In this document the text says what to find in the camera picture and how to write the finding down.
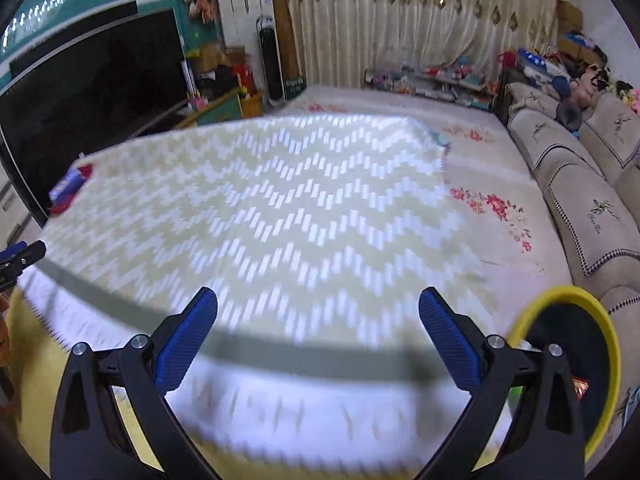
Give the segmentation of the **red snack wrapper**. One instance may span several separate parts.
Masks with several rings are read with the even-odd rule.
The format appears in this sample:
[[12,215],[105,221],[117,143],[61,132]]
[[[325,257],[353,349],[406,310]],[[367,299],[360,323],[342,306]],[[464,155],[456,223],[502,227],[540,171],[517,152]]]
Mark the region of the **red snack wrapper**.
[[580,401],[589,389],[589,382],[588,380],[578,377],[573,377],[572,382],[576,393],[576,398],[578,401]]

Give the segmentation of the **yellow rimmed black trash bin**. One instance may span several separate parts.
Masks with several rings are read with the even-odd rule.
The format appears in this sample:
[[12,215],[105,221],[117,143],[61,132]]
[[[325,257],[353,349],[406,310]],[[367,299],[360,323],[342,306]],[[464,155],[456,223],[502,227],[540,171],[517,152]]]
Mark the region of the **yellow rimmed black trash bin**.
[[585,459],[590,460],[612,422],[622,379],[622,352],[616,330],[595,296],[575,285],[560,285],[537,295],[518,315],[506,341],[541,350],[557,344],[573,377],[588,380],[579,401],[585,429]]

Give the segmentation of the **blue and red box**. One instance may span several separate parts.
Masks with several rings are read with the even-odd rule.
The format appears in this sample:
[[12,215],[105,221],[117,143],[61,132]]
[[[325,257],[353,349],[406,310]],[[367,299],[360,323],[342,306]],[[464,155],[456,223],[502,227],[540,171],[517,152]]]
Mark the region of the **blue and red box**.
[[58,216],[70,208],[75,196],[93,173],[93,164],[70,168],[49,192],[50,214]]

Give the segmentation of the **floral floor mat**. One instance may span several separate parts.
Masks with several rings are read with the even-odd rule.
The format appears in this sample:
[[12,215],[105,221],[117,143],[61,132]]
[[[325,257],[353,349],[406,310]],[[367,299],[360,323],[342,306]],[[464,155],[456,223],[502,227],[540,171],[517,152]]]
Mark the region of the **floral floor mat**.
[[448,143],[450,196],[485,272],[511,272],[535,292],[572,281],[541,190],[495,115],[415,96],[331,87],[304,91],[284,111],[396,115],[423,122]]

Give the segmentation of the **black flat screen television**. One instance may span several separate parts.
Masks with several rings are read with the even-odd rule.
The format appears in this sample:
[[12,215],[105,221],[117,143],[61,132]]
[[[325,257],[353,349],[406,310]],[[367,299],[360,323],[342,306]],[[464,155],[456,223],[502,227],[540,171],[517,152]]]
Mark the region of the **black flat screen television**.
[[174,11],[124,18],[57,48],[1,93],[1,162],[38,224],[82,155],[136,136],[186,102]]

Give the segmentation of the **beige sectional sofa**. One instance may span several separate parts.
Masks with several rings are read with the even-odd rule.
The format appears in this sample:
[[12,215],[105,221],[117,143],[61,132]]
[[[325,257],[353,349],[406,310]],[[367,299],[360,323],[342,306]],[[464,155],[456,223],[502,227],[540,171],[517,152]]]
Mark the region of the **beige sectional sofa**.
[[600,92],[570,132],[559,106],[512,82],[504,124],[541,189],[574,284],[616,315],[639,303],[639,117]]

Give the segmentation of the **patterned yellow grey tablecloth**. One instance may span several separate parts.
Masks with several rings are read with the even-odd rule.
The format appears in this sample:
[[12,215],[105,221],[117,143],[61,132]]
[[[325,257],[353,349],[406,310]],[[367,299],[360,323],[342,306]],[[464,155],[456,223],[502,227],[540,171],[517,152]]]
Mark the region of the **patterned yellow grey tablecloth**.
[[449,150],[422,122],[368,115],[119,144],[86,158],[91,176],[18,284],[59,342],[97,349],[210,288],[216,322],[168,396],[186,428],[263,460],[418,468],[468,400],[420,322],[420,293],[494,327]]

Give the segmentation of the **teal yellow tv cabinet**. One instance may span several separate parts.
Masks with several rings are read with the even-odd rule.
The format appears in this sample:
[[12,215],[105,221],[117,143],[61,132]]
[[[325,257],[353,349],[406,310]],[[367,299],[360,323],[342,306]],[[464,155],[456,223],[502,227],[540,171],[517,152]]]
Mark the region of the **teal yellow tv cabinet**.
[[254,94],[249,94],[242,88],[236,88],[183,118],[175,125],[174,130],[257,118],[262,114],[264,114],[262,92],[258,90]]

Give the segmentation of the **black tower fan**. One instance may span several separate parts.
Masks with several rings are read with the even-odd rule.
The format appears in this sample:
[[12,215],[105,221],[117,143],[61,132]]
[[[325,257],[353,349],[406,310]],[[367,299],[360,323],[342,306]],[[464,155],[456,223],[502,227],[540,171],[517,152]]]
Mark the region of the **black tower fan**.
[[280,105],[284,100],[284,85],[280,64],[278,38],[273,18],[258,16],[256,32],[262,70],[264,71],[268,101],[271,106]]

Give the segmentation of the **pile of plush toys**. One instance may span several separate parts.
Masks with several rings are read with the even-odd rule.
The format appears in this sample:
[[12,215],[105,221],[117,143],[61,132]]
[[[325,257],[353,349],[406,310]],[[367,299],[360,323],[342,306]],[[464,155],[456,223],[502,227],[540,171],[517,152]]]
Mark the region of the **pile of plush toys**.
[[507,110],[518,101],[536,101],[540,96],[554,102],[571,100],[585,110],[601,93],[608,92],[638,114],[639,88],[618,78],[600,51],[592,59],[593,63],[588,63],[582,56],[571,58],[554,49],[541,53],[510,48],[498,57],[501,70],[494,111]]

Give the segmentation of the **low shelf of toys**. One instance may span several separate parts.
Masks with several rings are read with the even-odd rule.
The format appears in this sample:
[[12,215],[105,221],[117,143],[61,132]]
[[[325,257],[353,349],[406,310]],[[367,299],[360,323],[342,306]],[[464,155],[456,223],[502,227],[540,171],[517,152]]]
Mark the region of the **low shelf of toys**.
[[423,70],[403,65],[399,70],[367,68],[366,88],[405,96],[417,96],[464,107],[490,110],[496,86],[475,70],[466,58],[448,65],[431,65]]

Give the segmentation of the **cream patterned curtain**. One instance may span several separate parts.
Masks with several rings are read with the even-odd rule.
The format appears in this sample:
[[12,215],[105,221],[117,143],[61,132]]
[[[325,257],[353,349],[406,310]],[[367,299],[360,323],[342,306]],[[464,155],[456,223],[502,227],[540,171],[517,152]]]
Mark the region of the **cream patterned curtain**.
[[509,49],[542,51],[556,0],[288,0],[308,84],[359,88],[368,68],[424,70],[459,58],[495,80]]

